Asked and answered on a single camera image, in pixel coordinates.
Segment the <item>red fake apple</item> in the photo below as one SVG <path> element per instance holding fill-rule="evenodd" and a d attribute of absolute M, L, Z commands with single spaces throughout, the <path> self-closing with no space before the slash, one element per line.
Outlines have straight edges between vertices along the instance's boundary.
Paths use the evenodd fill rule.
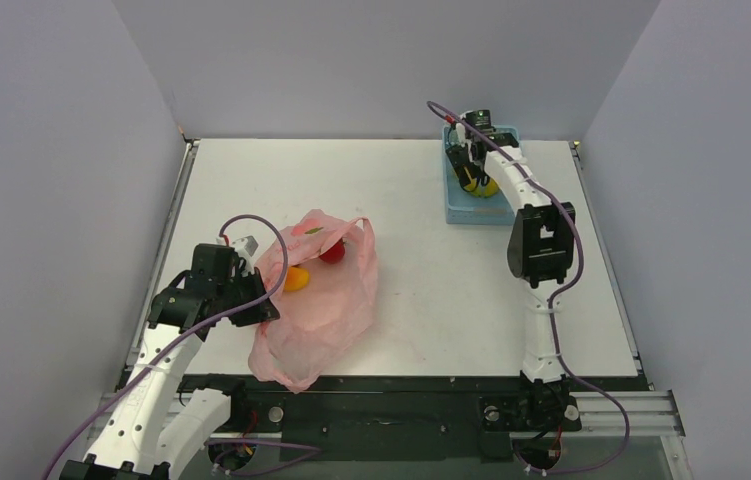
<path fill-rule="evenodd" d="M 319 255 L 319 259 L 329 265 L 340 263 L 346 255 L 345 242 L 338 241 L 332 247 L 328 248 Z"/>

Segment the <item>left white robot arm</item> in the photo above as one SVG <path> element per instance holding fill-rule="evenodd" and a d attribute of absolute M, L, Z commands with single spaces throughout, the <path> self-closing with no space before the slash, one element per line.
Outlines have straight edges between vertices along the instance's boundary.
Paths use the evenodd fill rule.
<path fill-rule="evenodd" d="M 106 425 L 82 460 L 65 463 L 61 478 L 175 479 L 215 428 L 246 423 L 249 402 L 231 387 L 204 386 L 172 422 L 166 418 L 212 328 L 207 319 L 243 327 L 278 318 L 253 264 L 256 249 L 251 236 L 194 248 L 190 268 L 151 302 L 137 362 L 107 403 Z"/>

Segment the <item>yellow fake banana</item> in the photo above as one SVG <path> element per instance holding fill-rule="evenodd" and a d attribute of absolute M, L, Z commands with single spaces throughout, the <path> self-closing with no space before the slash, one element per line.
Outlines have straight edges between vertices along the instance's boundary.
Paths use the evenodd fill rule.
<path fill-rule="evenodd" d="M 479 186 L 478 179 L 475 176 L 461 174 L 457 178 L 461 189 L 465 193 L 474 197 L 481 197 L 484 189 Z"/>
<path fill-rule="evenodd" d="M 475 194 L 479 198 L 489 198 L 499 192 L 498 184 L 489 177 L 484 177 L 479 181 Z"/>

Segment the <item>pink plastic bag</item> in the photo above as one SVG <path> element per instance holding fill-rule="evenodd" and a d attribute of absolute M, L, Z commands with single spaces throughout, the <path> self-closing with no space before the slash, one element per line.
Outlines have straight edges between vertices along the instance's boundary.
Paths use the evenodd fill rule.
<path fill-rule="evenodd" d="M 376 237 L 367 217 L 342 220 L 318 209 L 280 234 L 256 262 L 280 316 L 257 327 L 248 366 L 258 380 L 299 393 L 376 321 Z M 345 242 L 344 259 L 335 265 L 322 262 L 319 255 L 340 240 Z M 283 290 L 291 266 L 310 273 L 310 283 L 301 291 Z"/>

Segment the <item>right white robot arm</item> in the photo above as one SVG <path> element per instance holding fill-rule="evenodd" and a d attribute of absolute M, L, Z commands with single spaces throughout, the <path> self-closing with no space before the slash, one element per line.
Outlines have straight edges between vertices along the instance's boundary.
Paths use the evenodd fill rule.
<path fill-rule="evenodd" d="M 495 127 L 489 111 L 447 114 L 445 123 L 444 153 L 460 189 L 476 198 L 501 194 L 514 213 L 506 259 L 526 295 L 521 375 L 532 383 L 558 382 L 566 373 L 549 298 L 574 261 L 574 207 L 556 206 L 531 171 L 517 135 Z"/>

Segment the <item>fake orange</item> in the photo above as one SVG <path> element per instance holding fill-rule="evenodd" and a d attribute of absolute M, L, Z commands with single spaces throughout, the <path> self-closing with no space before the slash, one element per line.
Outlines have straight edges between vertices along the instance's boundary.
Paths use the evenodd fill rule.
<path fill-rule="evenodd" d="M 310 283 L 310 273 L 300 266 L 291 266 L 287 269 L 283 290 L 285 292 L 297 292 L 306 288 Z"/>

